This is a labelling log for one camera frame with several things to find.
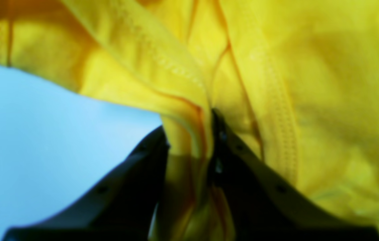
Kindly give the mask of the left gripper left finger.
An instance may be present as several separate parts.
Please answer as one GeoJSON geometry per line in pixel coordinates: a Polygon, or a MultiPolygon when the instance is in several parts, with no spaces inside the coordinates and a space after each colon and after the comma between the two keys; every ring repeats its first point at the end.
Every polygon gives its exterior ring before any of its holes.
{"type": "Polygon", "coordinates": [[[163,192],[169,146],[162,126],[81,198],[53,217],[10,228],[4,241],[146,241],[163,192]]]}

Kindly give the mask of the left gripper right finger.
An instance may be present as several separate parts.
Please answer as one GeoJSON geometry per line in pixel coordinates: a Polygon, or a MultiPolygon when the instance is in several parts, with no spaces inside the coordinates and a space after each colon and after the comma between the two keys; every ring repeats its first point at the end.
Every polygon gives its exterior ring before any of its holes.
{"type": "Polygon", "coordinates": [[[351,224],[317,207],[262,163],[218,109],[212,119],[208,184],[223,190],[237,241],[379,241],[373,225],[351,224]]]}

